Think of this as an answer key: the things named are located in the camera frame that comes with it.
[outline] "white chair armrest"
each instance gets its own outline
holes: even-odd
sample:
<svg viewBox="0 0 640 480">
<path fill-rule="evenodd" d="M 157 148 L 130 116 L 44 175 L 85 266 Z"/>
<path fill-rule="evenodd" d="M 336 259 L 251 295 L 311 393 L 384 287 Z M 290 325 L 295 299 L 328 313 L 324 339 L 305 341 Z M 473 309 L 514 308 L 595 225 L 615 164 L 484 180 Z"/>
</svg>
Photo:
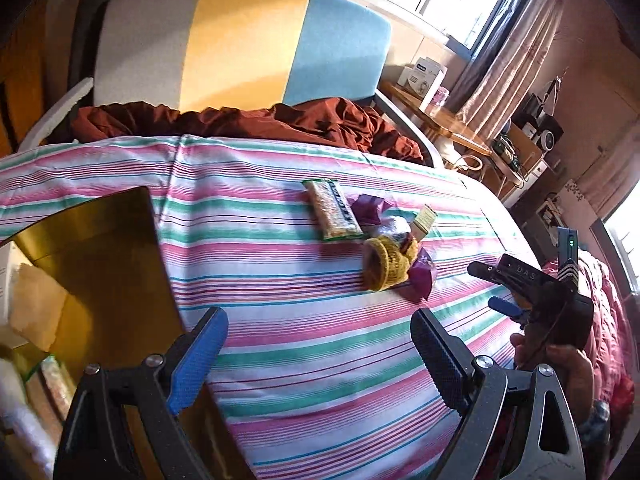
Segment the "white chair armrest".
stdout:
<svg viewBox="0 0 640 480">
<path fill-rule="evenodd" d="M 434 168 L 444 168 L 442 157 L 436 147 L 431 143 L 429 139 L 420 131 L 420 128 L 413 124 L 409 118 L 402 113 L 400 108 L 391 102 L 380 90 L 376 88 L 376 93 L 373 96 L 373 101 L 376 105 L 386 114 L 389 118 L 398 126 L 402 128 L 402 132 L 413 139 L 420 146 L 421 152 L 426 152 L 431 157 L 431 163 Z"/>
<path fill-rule="evenodd" d="M 87 95 L 93 87 L 94 78 L 85 77 L 69 90 L 33 125 L 33 128 L 29 130 L 22 140 L 18 153 L 37 148 L 44 139 L 50 136 L 54 128 L 62 122 L 78 101 Z"/>
</svg>

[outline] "yellow and blue chair back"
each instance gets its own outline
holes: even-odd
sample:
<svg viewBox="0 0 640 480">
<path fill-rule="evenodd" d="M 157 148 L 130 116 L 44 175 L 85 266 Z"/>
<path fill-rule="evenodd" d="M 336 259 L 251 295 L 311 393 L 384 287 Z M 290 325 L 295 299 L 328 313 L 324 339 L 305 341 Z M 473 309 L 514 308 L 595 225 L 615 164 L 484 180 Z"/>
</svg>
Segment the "yellow and blue chair back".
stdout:
<svg viewBox="0 0 640 480">
<path fill-rule="evenodd" d="M 111 0 L 94 104 L 181 111 L 369 98 L 389 23 L 347 0 Z"/>
</svg>

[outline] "hand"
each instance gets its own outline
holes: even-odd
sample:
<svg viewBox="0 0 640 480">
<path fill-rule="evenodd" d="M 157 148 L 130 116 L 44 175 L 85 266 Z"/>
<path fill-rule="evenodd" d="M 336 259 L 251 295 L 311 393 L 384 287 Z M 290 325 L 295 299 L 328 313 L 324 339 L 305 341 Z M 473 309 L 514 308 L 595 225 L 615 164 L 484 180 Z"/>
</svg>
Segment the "hand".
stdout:
<svg viewBox="0 0 640 480">
<path fill-rule="evenodd" d="M 536 351 L 540 339 L 533 326 L 529 333 L 527 328 L 529 325 L 525 327 L 525 335 L 516 333 L 510 336 L 511 344 L 515 348 L 514 361 L 516 365 L 527 364 L 526 368 L 533 370 L 537 365 L 546 361 L 555 368 L 559 368 L 560 371 L 565 370 L 566 377 L 561 380 L 561 385 L 574 423 L 579 426 L 586 422 L 593 405 L 593 366 L 591 361 L 583 351 L 569 345 L 546 345 L 544 351 L 532 355 Z"/>
</svg>

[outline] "screw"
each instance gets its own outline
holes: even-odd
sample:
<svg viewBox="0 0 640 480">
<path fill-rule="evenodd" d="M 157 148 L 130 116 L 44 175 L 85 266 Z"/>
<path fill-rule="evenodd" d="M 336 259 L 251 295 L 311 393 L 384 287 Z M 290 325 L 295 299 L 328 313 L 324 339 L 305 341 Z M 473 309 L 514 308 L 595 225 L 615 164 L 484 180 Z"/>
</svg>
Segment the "screw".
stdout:
<svg viewBox="0 0 640 480">
<path fill-rule="evenodd" d="M 538 366 L 538 371 L 545 377 L 551 377 L 554 374 L 554 369 L 549 365 Z"/>
<path fill-rule="evenodd" d="M 160 354 L 151 354 L 145 358 L 145 365 L 150 368 L 156 368 L 164 363 L 164 357 Z"/>
<path fill-rule="evenodd" d="M 491 368 L 494 365 L 494 360 L 486 355 L 479 355 L 476 357 L 476 363 L 481 368 Z"/>
<path fill-rule="evenodd" d="M 100 365 L 98 363 L 91 363 L 84 367 L 84 373 L 87 375 L 95 375 L 100 371 Z"/>
</svg>

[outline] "curtain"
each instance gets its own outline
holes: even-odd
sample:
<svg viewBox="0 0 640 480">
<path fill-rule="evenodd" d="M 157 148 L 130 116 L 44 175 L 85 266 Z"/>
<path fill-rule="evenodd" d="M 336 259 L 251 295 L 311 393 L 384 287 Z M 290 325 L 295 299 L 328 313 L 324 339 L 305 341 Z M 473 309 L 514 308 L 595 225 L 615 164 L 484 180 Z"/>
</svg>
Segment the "curtain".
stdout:
<svg viewBox="0 0 640 480">
<path fill-rule="evenodd" d="M 481 139 L 493 139 L 529 91 L 558 30 L 563 7 L 564 0 L 524 3 L 489 70 L 456 115 Z"/>
<path fill-rule="evenodd" d="M 599 218 L 606 218 L 640 180 L 640 116 L 605 148 L 576 184 Z"/>
<path fill-rule="evenodd" d="M 505 0 L 481 43 L 473 51 L 471 59 L 449 93 L 445 108 L 453 113 L 462 108 L 464 103 L 478 88 L 484 75 L 489 71 L 495 57 L 513 30 L 528 0 Z"/>
</svg>

